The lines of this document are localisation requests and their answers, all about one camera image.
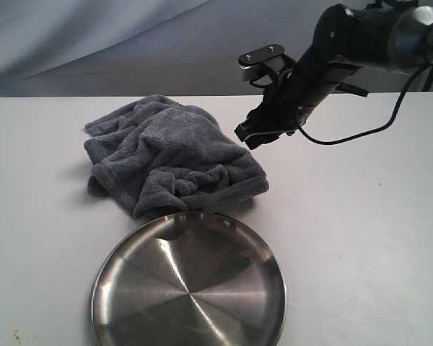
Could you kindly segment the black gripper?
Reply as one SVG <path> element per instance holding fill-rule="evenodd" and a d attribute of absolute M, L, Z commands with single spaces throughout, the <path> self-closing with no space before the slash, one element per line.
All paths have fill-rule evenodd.
<path fill-rule="evenodd" d="M 255 125 L 249 129 L 240 123 L 235 135 L 254 150 L 277 141 L 284 133 L 291 135 L 299 130 L 312 111 L 334 91 L 366 97 L 367 90 L 345 82 L 358 70 L 358 66 L 350 63 L 321 63 L 311 56 L 302 57 L 292 73 L 262 101 Z"/>

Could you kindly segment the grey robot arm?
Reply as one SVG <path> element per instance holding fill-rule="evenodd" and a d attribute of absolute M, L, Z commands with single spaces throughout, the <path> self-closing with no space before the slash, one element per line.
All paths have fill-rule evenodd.
<path fill-rule="evenodd" d="M 417 1 L 375 1 L 365 9 L 337 4 L 316 24 L 299 60 L 270 44 L 242 54 L 242 80 L 263 92 L 261 103 L 235 128 L 255 149 L 303 129 L 314 109 L 335 91 L 366 97 L 346 79 L 363 68 L 416 79 L 433 68 L 433 7 Z"/>

